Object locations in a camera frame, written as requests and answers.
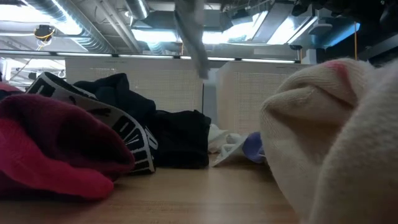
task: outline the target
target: ceiling pipe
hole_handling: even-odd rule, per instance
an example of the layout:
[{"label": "ceiling pipe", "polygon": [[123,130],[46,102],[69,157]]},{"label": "ceiling pipe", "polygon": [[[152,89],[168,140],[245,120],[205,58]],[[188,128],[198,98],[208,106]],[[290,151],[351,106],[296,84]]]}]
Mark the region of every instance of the ceiling pipe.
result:
[{"label": "ceiling pipe", "polygon": [[100,11],[102,11],[102,13],[105,16],[105,19],[108,20],[108,22],[112,25],[113,29],[115,29],[115,31],[119,34],[119,36],[122,38],[122,40],[124,41],[124,43],[126,43],[126,45],[129,47],[129,49],[131,50],[131,52],[137,52],[137,49],[135,48],[134,44],[130,41],[130,39],[128,39],[125,35],[125,33],[123,31],[120,30],[120,27],[118,25],[116,25],[116,23],[113,21],[113,19],[111,18],[111,16],[108,14],[108,12],[105,10],[104,6],[101,4],[100,0],[96,0],[95,5],[98,7],[98,9]]},{"label": "ceiling pipe", "polygon": [[143,20],[149,15],[149,6],[145,0],[126,0],[130,15],[136,20]]},{"label": "ceiling pipe", "polygon": [[93,53],[113,53],[115,49],[91,23],[89,19],[77,8],[71,0],[23,0],[26,4],[49,15],[57,22],[65,23],[68,18],[73,19],[83,29],[82,36],[90,37],[74,39],[74,41]]},{"label": "ceiling pipe", "polygon": [[128,39],[133,43],[134,47],[136,48],[133,53],[141,53],[141,48],[138,44],[138,41],[134,37],[134,34],[132,34],[130,28],[127,28],[126,25],[124,24],[124,21],[120,18],[119,14],[116,12],[115,8],[109,3],[108,0],[101,0],[101,2],[104,3],[105,8],[110,12],[111,16],[118,22],[119,26],[122,28],[124,33],[127,35]]}]

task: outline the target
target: ventilation duct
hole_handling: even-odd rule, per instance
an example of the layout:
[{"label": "ventilation duct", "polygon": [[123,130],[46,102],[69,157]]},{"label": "ventilation duct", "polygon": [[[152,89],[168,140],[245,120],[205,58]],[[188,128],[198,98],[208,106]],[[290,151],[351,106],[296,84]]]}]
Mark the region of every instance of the ventilation duct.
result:
[{"label": "ventilation duct", "polygon": [[24,2],[42,14],[52,17],[58,24],[64,23],[67,25],[68,21],[73,20],[75,25],[81,29],[80,35],[83,36],[82,38],[74,38],[73,40],[87,51],[93,53],[114,52],[113,47],[70,0],[24,0]]},{"label": "ventilation duct", "polygon": [[134,19],[143,20],[149,15],[149,7],[145,0],[126,0],[127,8]]}]

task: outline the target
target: perforated panel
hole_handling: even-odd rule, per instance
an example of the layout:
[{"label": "perforated panel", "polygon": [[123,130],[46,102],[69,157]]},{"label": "perforated panel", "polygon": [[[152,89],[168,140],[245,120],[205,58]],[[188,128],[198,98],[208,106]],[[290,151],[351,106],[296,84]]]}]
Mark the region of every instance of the perforated panel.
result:
[{"label": "perforated panel", "polygon": [[299,64],[228,62],[218,70],[218,122],[239,134],[259,130],[262,102],[272,96]]},{"label": "perforated panel", "polygon": [[130,90],[154,100],[159,110],[202,111],[203,81],[190,60],[67,58],[66,68],[69,83],[123,72]]}]

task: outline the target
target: wooden table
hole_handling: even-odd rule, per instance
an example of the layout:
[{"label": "wooden table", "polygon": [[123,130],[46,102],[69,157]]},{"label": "wooden table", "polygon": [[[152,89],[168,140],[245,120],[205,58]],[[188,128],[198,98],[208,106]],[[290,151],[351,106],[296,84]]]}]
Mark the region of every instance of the wooden table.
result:
[{"label": "wooden table", "polygon": [[298,223],[265,166],[246,159],[203,170],[124,177],[101,202],[0,200],[0,223]]}]

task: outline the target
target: cream knit fabric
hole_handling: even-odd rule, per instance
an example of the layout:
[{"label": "cream knit fabric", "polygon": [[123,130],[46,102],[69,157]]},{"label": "cream knit fabric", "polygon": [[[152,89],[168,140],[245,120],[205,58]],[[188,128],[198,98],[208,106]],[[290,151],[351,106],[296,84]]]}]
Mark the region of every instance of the cream knit fabric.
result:
[{"label": "cream knit fabric", "polygon": [[334,60],[268,98],[261,137],[302,223],[398,223],[398,65]]}]

